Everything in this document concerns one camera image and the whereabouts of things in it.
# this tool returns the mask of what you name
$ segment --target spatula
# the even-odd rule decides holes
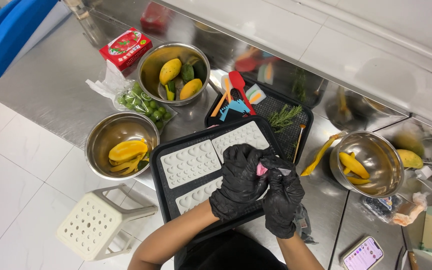
[[[231,80],[231,84],[233,85],[233,87],[239,91],[241,98],[244,100],[244,104],[246,104],[246,106],[248,106],[249,114],[250,115],[256,115],[255,110],[253,109],[253,107],[249,103],[248,98],[246,97],[246,94],[244,93],[244,86],[246,85],[246,83],[244,82],[243,77],[241,77],[241,74],[237,71],[231,71],[229,73],[229,79]]]

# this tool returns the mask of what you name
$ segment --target gloved hand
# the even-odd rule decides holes
[[[269,190],[262,199],[266,229],[276,237],[291,238],[296,231],[294,214],[304,197],[296,167],[277,156],[264,156],[261,164],[268,169],[265,177],[269,182]]]
[[[266,191],[265,178],[256,176],[256,166],[269,149],[255,149],[249,144],[228,147],[223,153],[223,183],[209,197],[213,215],[221,220],[236,218],[250,203]]]

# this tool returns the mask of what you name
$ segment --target person's forearm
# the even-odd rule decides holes
[[[289,239],[276,237],[276,240],[289,270],[324,269],[316,259],[315,255],[312,254],[311,250],[309,250],[303,240],[296,233]]]
[[[209,201],[205,200],[150,234],[134,252],[128,270],[157,269],[201,230],[217,220],[211,212]]]

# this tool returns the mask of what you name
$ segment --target strawberry box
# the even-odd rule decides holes
[[[99,53],[123,71],[152,47],[153,43],[149,38],[135,28],[130,28],[102,47]]]

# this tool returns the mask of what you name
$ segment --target white tile floor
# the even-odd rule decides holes
[[[135,179],[123,183],[145,188]],[[132,252],[85,262],[55,237],[84,193],[116,184],[95,175],[81,149],[0,103],[0,270],[126,270]],[[110,198],[131,207],[122,194]],[[128,224],[133,251],[162,224],[160,212]],[[162,267],[173,268],[172,260]]]

